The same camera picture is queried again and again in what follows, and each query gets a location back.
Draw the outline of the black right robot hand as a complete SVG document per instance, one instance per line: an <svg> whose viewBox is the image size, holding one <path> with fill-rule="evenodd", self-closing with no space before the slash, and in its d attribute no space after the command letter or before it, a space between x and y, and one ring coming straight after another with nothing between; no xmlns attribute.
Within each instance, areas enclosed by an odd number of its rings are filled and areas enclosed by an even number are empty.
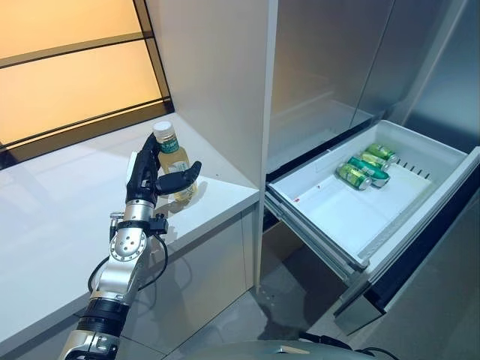
<svg viewBox="0 0 480 360"><path fill-rule="evenodd" d="M298 338L302 340L310 341L311 343L315 343L315 344L324 344L324 345L337 347L345 350L352 350L352 347L349 346L347 343L344 343L343 341L338 340L336 338L329 337L328 335L316 335L316 334L300 331L298 333Z"/></svg>

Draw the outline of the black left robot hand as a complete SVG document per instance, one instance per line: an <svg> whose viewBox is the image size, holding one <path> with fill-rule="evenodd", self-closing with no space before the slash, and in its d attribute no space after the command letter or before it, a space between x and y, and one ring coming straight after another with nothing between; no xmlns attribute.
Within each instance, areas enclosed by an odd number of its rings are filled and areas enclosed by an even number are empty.
<svg viewBox="0 0 480 360"><path fill-rule="evenodd" d="M125 202L142 200L157 203L158 196L178 193L190 187L198 178L202 163L195 161L184 171L158 177L161 162L160 145L151 133L142 149L136 154L131 174L127 179Z"/></svg>

